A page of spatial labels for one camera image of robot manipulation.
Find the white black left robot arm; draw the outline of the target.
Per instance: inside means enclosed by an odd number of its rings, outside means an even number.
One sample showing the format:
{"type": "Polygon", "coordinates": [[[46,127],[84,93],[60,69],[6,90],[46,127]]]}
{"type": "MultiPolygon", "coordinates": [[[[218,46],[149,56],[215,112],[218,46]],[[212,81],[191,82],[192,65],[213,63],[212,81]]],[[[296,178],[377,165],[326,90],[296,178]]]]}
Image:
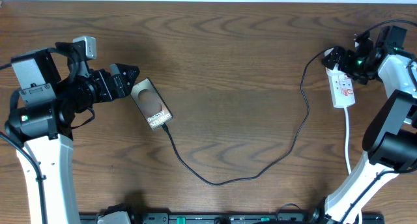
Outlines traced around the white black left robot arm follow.
{"type": "Polygon", "coordinates": [[[74,189],[72,122],[97,103],[128,96],[140,71],[115,63],[93,70],[96,40],[82,36],[11,58],[20,87],[1,138],[17,151],[32,223],[80,223],[74,189]]]}

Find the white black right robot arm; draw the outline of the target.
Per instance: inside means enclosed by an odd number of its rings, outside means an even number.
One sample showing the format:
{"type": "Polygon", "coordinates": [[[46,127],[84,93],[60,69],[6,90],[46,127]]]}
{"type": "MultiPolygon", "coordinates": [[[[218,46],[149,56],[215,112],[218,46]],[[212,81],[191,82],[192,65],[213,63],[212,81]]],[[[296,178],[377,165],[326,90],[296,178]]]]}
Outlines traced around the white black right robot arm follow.
{"type": "Polygon", "coordinates": [[[371,80],[384,85],[387,101],[368,126],[362,139],[363,153],[340,187],[315,210],[311,223],[360,223],[366,203],[386,183],[416,171],[416,56],[403,48],[406,29],[400,20],[377,24],[375,42],[370,30],[355,36],[355,49],[341,46],[324,52],[333,106],[346,110],[355,103],[352,83],[371,80]]]}

